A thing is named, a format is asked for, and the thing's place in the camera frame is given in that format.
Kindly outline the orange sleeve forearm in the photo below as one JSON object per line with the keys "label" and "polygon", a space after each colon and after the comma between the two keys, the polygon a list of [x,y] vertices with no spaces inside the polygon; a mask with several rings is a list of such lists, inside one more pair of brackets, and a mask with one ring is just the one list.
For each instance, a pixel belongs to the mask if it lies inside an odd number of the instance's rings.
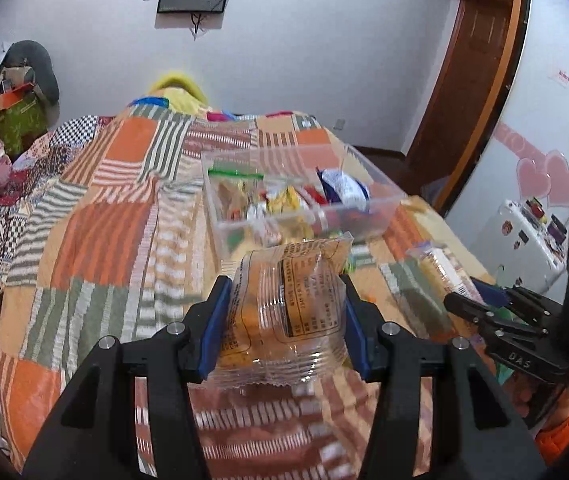
{"label": "orange sleeve forearm", "polygon": [[558,425],[540,430],[535,443],[546,465],[552,465],[569,447],[569,414]]}

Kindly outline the right hand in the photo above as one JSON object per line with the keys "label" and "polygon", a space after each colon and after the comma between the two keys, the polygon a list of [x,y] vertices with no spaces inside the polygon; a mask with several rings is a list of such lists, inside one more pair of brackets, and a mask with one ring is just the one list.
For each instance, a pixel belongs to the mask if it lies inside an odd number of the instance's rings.
{"label": "right hand", "polygon": [[569,418],[568,385],[550,385],[514,372],[503,388],[529,429],[553,429]]}

